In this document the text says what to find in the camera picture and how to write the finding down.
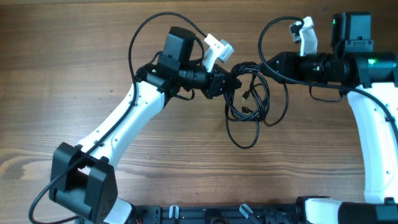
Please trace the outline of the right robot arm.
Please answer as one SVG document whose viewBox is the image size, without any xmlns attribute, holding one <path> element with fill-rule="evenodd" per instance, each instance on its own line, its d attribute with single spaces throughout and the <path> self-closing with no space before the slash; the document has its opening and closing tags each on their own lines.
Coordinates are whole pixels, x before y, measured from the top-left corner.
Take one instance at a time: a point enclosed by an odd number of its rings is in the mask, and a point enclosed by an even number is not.
<svg viewBox="0 0 398 224">
<path fill-rule="evenodd" d="M 299 52 L 262 59 L 262 73 L 282 84 L 338 90 L 347 97 L 358 127 L 364 162 L 364 202 L 303 196 L 294 223 L 397 222 L 397 54 L 375 52 L 368 12 L 335 14 L 332 53 L 320 53 L 310 17 L 291 17 Z"/>
</svg>

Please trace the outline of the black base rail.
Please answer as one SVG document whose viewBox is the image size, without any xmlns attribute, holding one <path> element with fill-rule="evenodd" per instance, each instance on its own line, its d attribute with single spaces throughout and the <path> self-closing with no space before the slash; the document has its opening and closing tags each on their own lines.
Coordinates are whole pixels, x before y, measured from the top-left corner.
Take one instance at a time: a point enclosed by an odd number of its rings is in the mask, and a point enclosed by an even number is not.
<svg viewBox="0 0 398 224">
<path fill-rule="evenodd" d="M 104 223 L 184 224 L 184 223 L 304 223 L 303 211 L 295 203 L 217 207 L 132 206 L 126 216 L 108 215 Z"/>
</svg>

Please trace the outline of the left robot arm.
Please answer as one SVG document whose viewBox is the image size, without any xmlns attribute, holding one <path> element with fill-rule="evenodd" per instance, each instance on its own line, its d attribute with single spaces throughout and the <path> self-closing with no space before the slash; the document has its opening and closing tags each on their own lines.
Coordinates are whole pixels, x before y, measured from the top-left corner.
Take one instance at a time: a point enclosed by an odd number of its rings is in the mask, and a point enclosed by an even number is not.
<svg viewBox="0 0 398 224">
<path fill-rule="evenodd" d="M 208 45 L 201 58 L 190 58 L 194 43 Z M 234 48 L 225 40 L 172 27 L 163 50 L 136 73 L 136 81 L 118 107 L 77 145 L 62 143 L 52 159 L 50 200 L 84 223 L 131 223 L 134 206 L 119 198 L 115 170 L 142 128 L 181 89 L 200 90 L 208 99 L 241 86 L 221 67 Z"/>
</svg>

